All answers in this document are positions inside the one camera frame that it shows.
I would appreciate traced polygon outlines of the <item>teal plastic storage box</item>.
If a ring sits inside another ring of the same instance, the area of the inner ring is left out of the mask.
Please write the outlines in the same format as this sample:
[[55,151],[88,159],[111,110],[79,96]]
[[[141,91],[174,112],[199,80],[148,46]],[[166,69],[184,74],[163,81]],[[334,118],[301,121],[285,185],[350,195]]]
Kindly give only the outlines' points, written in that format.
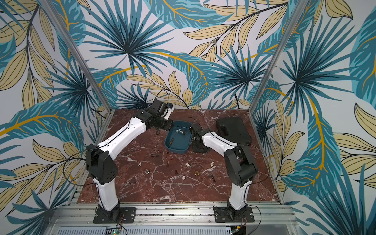
[[[192,140],[192,134],[190,132],[191,123],[187,121],[182,120],[176,120],[173,122],[173,127],[170,129],[170,131],[167,134],[167,137],[165,139],[165,146],[168,149],[168,151],[172,153],[177,154],[185,154],[187,153]],[[186,134],[183,135],[180,132],[177,133],[176,130],[185,130]],[[172,145],[169,147],[169,142],[173,140]]]

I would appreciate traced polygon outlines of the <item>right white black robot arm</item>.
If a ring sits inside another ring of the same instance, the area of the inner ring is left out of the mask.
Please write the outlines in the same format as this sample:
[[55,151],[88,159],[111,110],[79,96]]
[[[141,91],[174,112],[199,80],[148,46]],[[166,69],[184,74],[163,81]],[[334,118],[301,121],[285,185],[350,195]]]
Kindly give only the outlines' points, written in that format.
[[224,158],[232,182],[228,207],[234,212],[245,210],[249,188],[258,173],[250,148],[245,144],[230,142],[209,129],[202,129],[197,123],[190,127],[190,132],[195,144],[212,149]]

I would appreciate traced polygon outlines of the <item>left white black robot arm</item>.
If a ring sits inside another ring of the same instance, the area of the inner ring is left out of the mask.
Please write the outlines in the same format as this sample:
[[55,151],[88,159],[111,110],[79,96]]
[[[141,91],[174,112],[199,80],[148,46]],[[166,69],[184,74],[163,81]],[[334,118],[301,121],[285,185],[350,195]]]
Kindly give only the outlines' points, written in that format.
[[170,115],[174,111],[171,103],[154,100],[151,107],[139,110],[115,134],[97,145],[86,148],[86,170],[90,173],[99,193],[99,206],[105,212],[118,212],[115,178],[118,168],[115,159],[135,138],[155,128],[169,131],[173,126]]

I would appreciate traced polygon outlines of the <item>black plastic case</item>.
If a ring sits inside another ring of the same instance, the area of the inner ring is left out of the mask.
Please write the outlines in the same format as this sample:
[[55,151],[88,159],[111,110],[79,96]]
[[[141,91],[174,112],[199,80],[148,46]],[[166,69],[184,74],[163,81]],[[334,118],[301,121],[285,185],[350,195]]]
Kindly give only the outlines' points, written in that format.
[[222,138],[237,144],[252,143],[243,120],[240,117],[224,117],[216,121],[218,135]]

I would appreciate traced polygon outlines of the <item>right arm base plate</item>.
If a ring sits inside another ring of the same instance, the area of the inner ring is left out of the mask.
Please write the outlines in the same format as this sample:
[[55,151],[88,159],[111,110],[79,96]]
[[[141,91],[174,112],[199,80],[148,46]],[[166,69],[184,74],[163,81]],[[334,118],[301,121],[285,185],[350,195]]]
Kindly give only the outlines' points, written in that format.
[[213,206],[214,218],[216,223],[252,223],[255,222],[252,208],[245,206],[240,210],[232,207]]

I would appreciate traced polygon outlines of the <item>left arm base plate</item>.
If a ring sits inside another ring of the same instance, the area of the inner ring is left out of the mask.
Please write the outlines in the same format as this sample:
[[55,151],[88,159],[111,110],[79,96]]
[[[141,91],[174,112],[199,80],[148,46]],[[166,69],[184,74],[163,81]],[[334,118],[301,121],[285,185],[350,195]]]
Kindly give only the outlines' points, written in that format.
[[115,207],[106,211],[101,206],[96,208],[94,224],[132,224],[136,215],[136,208]]

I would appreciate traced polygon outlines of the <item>aluminium front rail frame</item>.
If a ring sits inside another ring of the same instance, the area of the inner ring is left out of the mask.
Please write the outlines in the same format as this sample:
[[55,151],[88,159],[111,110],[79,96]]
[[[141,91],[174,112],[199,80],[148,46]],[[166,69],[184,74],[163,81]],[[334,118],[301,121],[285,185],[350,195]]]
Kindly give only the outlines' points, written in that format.
[[57,209],[46,235],[104,235],[106,228],[121,228],[121,235],[301,235],[291,206],[273,202],[249,202],[255,222],[216,223],[213,206],[199,203],[122,203],[136,208],[132,224],[94,224],[95,205],[75,204]]

